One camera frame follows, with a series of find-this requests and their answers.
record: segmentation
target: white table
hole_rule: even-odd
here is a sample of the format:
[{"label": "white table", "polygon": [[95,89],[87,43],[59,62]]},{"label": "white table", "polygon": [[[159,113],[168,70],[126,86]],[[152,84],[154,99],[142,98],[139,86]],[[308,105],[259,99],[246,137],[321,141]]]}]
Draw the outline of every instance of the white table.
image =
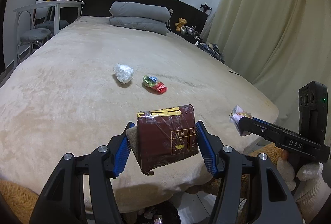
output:
[{"label": "white table", "polygon": [[77,18],[80,17],[80,11],[82,9],[82,2],[76,2],[76,1],[68,1],[68,0],[58,0],[58,1],[50,1],[50,2],[43,2],[38,4],[31,4],[27,6],[23,6],[17,9],[14,9],[14,12],[16,12],[16,20],[15,20],[15,26],[14,26],[14,39],[16,40],[16,44],[18,44],[18,24],[19,24],[19,17],[20,15],[25,11],[34,10],[37,8],[43,8],[43,7],[53,7],[55,6],[55,13],[54,13],[54,35],[59,32],[59,26],[60,26],[60,11],[61,8],[64,7],[78,7],[77,12]]}]

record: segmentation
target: beige curtain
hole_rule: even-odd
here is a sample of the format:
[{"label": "beige curtain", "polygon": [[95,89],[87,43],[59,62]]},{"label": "beige curtain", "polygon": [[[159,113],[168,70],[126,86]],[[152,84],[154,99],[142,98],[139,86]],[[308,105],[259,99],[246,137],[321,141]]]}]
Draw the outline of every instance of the beige curtain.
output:
[{"label": "beige curtain", "polygon": [[[281,126],[297,131],[299,88],[316,80],[331,92],[331,0],[220,0],[204,37],[276,104]],[[331,111],[328,126],[330,144]]]}]

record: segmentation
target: red and green wrapper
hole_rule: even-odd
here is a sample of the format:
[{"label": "red and green wrapper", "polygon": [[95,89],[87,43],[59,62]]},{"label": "red and green wrapper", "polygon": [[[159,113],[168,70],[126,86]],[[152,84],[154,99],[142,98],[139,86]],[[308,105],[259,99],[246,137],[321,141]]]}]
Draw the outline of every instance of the red and green wrapper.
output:
[{"label": "red and green wrapper", "polygon": [[143,84],[161,94],[167,91],[167,87],[160,80],[158,80],[157,77],[144,76]]}]

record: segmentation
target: teddy bear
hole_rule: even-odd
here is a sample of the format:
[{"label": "teddy bear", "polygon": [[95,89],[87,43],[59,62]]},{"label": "teddy bear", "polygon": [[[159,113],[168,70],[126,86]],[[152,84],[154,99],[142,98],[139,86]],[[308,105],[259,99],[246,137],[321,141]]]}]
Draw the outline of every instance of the teddy bear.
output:
[{"label": "teddy bear", "polygon": [[186,23],[187,23],[187,20],[185,20],[183,18],[179,18],[179,23],[177,22],[175,24],[175,26],[177,27],[176,31],[180,31],[182,29],[182,26],[184,26]]}]

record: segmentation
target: gloved hand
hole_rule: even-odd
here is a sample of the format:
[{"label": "gloved hand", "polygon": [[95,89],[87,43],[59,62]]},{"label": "gloved hand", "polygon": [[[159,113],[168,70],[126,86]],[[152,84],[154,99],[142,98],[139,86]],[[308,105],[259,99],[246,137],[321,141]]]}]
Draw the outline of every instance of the gloved hand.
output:
[{"label": "gloved hand", "polygon": [[[282,152],[277,161],[277,169],[290,191],[292,191],[296,186],[294,182],[295,172],[292,165],[287,161],[288,155],[287,151]],[[302,166],[297,173],[298,179],[306,182],[296,202],[307,224],[317,215],[331,193],[331,189],[322,178],[322,170],[321,163],[311,162]]]}]

